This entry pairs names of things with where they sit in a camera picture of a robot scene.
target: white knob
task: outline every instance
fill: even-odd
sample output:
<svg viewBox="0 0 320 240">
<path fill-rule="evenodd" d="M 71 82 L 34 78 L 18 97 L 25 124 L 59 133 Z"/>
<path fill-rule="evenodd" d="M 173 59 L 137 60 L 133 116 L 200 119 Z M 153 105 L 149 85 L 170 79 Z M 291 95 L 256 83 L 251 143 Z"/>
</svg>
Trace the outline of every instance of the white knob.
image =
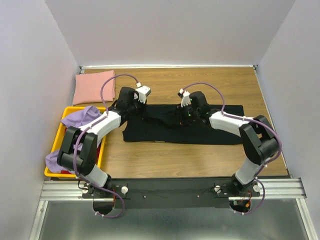
<svg viewBox="0 0 320 240">
<path fill-rule="evenodd" d="M 126 187 L 126 186 L 123 186 L 122 188 L 121 188 L 121 192 L 123 193 L 123 194 L 126 194 L 127 192 L 128 192 L 128 188 Z"/>
</svg>

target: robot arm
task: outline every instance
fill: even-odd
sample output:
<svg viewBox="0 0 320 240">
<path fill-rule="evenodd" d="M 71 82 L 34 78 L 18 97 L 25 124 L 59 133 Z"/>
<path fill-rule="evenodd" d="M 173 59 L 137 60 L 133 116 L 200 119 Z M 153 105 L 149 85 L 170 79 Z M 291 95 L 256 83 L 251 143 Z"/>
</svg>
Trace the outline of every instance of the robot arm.
<svg viewBox="0 0 320 240">
<path fill-rule="evenodd" d="M 130 116 L 143 114 L 150 93 L 151 89 L 147 86 L 137 89 L 122 87 L 116 102 L 99 118 L 80 128 L 67 128 L 57 163 L 71 171 L 74 170 L 74 144 L 81 132 L 89 128 L 81 138 L 81 150 L 77 151 L 77 171 L 90 183 L 111 189 L 111 176 L 96 165 L 97 146 L 105 135 L 124 124 Z"/>
<path fill-rule="evenodd" d="M 263 164 L 269 160 L 279 148 L 275 136 L 265 127 L 249 121 L 263 123 L 271 128 L 265 116 L 255 118 L 224 114 L 220 109 L 210 109 L 205 95 L 201 91 L 178 94 L 181 105 L 178 107 L 182 123 L 201 121 L 205 125 L 235 134 L 242 139 L 246 158 L 238 171 L 231 177 L 231 191 L 236 195 L 245 191 L 254 181 Z"/>
</svg>

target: yellow plastic basket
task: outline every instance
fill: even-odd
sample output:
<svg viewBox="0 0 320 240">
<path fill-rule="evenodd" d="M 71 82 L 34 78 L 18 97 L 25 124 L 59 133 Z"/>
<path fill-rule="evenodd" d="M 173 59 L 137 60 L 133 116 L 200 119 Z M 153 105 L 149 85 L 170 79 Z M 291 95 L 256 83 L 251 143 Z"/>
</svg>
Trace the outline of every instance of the yellow plastic basket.
<svg viewBox="0 0 320 240">
<path fill-rule="evenodd" d="M 67 115 L 74 113 L 76 111 L 79 111 L 79 110 L 83 110 L 83 109 L 85 109 L 84 106 L 67 106 L 64 109 L 62 118 L 65 118 Z M 100 110 L 101 113 L 103 113 L 106 110 L 104 107 L 98 107 L 98 109 Z M 51 152 L 54 152 L 55 150 L 58 150 L 61 147 L 62 141 L 65 136 L 65 129 L 66 129 L 66 127 L 60 122 L 58 132 L 56 133 Z M 96 163 L 98 168 L 101 167 L 102 156 L 103 156 L 104 149 L 105 149 L 105 143 L 106 143 L 106 136 L 104 136 L 101 141 L 99 157 L 98 157 L 98 161 Z M 76 178 L 76 175 L 74 175 L 74 174 L 53 173 L 48 169 L 47 166 L 45 167 L 44 175 L 46 175 L 47 177 L 56 177 L 56 178 L 60 178 L 60 179 L 62 179 L 62 178 L 69 178 L 69 179 Z"/>
</svg>

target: clothing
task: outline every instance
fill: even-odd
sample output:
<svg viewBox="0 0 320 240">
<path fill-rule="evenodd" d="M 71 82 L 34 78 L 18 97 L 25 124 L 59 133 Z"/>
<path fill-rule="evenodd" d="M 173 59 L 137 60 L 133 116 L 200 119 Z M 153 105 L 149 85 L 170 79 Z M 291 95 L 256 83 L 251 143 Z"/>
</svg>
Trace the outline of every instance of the clothing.
<svg viewBox="0 0 320 240">
<path fill-rule="evenodd" d="M 103 71 L 90 74 L 78 74 L 75 76 L 75 91 L 73 105 L 101 102 L 100 91 L 106 80 L 113 77 L 115 71 Z M 103 98 L 106 102 L 112 102 L 115 98 L 115 79 L 110 80 L 103 89 Z"/>
<path fill-rule="evenodd" d="M 221 109 L 221 105 L 210 105 Z M 225 112 L 243 116 L 242 105 L 226 105 Z M 132 116 L 123 133 L 126 142 L 167 142 L 177 144 L 235 145 L 241 138 L 200 122 L 180 125 L 176 104 L 146 105 L 144 116 Z"/>
<path fill-rule="evenodd" d="M 67 128 L 71 126 L 79 128 L 92 122 L 100 116 L 101 113 L 95 106 L 86 106 L 83 110 L 70 113 L 61 120 L 61 123 Z M 45 157 L 45 164 L 52 173 L 61 173 L 61 171 L 67 171 L 67 169 L 58 165 L 57 163 L 59 151 L 60 149 L 55 150 Z"/>
</svg>

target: gray floor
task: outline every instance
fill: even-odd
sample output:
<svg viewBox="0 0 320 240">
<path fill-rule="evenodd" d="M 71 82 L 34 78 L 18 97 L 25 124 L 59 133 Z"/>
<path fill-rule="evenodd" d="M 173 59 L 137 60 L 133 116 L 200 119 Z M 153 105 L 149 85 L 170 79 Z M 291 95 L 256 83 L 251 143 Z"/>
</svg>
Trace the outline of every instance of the gray floor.
<svg viewBox="0 0 320 240">
<path fill-rule="evenodd" d="M 91 202 L 49 202 L 41 240 L 305 240 L 295 199 L 268 199 L 251 215 L 230 209 L 129 209 L 116 219 L 94 215 Z"/>
</svg>

